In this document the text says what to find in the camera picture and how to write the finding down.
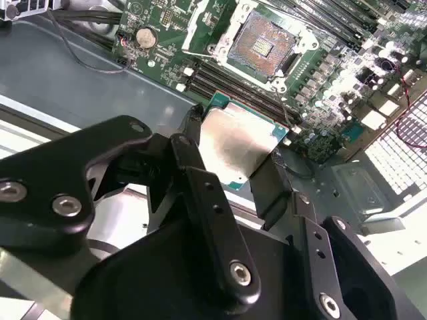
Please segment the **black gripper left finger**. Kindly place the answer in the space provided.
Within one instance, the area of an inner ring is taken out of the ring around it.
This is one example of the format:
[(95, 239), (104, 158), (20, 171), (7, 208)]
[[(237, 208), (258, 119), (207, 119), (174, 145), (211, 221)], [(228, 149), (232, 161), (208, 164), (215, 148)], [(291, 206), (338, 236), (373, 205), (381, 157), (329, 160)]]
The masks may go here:
[(202, 114), (201, 106), (193, 106), (170, 137), (122, 115), (3, 159), (1, 246), (31, 253), (31, 266), (48, 265), (43, 278), (56, 288), (68, 281), (72, 305), (83, 278), (101, 261), (76, 279), (78, 268), (62, 269), (57, 260), (87, 246), (95, 202), (122, 185), (147, 187), (147, 235), (178, 219), (234, 217), (218, 177), (199, 153)]

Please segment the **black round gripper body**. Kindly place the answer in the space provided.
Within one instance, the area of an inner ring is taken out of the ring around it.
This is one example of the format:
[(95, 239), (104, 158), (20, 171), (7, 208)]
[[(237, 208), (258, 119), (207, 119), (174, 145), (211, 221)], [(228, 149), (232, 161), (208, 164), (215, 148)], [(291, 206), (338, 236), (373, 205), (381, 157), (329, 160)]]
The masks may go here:
[(313, 319), (300, 262), (312, 221), (291, 226), (285, 244), (231, 215), (169, 222), (92, 268), (71, 318)]

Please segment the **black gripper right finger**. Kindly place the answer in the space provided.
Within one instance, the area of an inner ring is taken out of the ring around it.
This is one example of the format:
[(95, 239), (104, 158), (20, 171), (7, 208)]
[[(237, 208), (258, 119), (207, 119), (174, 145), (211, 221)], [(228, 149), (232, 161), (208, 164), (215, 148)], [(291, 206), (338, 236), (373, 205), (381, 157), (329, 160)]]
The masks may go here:
[(250, 187), (262, 230), (277, 228), (291, 250), (298, 305), (309, 319), (422, 318), (348, 223), (337, 216), (318, 221), (277, 149), (252, 174)]

